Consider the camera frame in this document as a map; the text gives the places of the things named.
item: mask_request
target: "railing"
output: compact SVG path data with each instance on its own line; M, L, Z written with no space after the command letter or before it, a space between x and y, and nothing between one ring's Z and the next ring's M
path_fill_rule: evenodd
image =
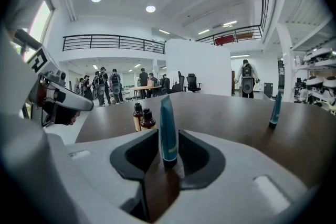
M196 41L221 46L227 43L250 39L261 39L260 25L252 25L221 32Z
M164 43L117 35L74 35L63 37L63 51L76 49L131 49L165 54Z

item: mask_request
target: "red object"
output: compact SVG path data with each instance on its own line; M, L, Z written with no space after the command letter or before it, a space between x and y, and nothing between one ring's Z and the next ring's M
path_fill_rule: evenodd
M219 37L215 39L216 46L221 46L226 43L234 42L235 38L233 35L225 36L225 37Z

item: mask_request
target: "robotic hand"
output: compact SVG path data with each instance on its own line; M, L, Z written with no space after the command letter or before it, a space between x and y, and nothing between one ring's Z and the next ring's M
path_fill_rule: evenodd
M66 74L58 69L48 51L41 48L28 65L37 73L38 80L29 94L32 103L30 118L42 126L52 123L72 125L79 111L91 111L93 102L66 89Z

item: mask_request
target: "blue object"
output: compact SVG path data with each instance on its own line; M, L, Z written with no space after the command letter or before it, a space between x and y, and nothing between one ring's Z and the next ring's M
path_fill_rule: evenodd
M269 125L271 129L274 129L277 126L279 114L281 108L281 93L278 91L277 97L275 98L275 104L272 112L271 119L269 120Z
M172 168L177 162L177 141L173 106L169 95L161 100L160 136L163 164Z

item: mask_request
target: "brown table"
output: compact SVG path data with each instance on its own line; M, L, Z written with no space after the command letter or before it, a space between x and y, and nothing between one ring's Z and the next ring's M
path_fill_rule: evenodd
M140 100L160 126L163 97ZM238 97L178 92L170 94L176 130L186 129L249 145L291 171L310 188L320 182L335 149L336 118L313 105L282 103L275 130L268 128L274 102ZM76 143L135 132L134 102L94 109ZM151 220L155 221L179 194L183 177L180 159L165 170L157 156L146 173L145 185Z
M141 86L141 87L130 88L130 90L134 91L134 96L135 96L135 98L137 98L137 96L135 95L136 91L152 90L152 89L158 89L158 88L161 88L161 86Z

